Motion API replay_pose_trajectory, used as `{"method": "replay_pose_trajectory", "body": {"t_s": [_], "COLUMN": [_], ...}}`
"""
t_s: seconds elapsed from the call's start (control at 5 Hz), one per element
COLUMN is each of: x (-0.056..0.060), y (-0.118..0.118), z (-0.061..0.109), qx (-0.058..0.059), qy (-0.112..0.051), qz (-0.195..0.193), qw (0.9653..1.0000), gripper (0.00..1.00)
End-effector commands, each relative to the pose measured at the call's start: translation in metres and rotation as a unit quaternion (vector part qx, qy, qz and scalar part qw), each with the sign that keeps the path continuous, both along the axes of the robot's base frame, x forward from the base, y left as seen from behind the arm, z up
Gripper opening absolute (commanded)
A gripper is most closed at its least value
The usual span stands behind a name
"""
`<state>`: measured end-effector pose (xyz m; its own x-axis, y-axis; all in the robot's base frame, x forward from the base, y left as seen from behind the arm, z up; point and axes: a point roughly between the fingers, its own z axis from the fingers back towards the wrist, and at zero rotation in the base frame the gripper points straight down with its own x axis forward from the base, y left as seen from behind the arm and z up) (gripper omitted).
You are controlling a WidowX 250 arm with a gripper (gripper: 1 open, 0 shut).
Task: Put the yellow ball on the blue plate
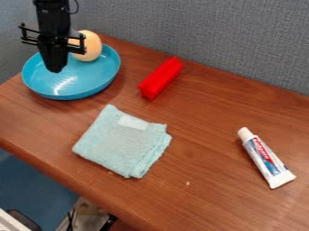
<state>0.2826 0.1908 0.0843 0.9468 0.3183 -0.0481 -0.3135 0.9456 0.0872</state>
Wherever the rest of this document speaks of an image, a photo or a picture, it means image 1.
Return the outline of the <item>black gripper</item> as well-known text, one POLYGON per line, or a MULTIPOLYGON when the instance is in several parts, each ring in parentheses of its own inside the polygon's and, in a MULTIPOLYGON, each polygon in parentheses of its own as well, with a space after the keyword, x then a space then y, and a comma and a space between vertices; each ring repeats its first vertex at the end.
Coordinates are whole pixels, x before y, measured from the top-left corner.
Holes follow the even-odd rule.
POLYGON ((86 53, 86 36, 71 28, 69 0, 33 0, 37 9, 38 29, 22 23, 22 42, 39 48, 50 71, 61 72, 69 64, 69 52, 86 53))

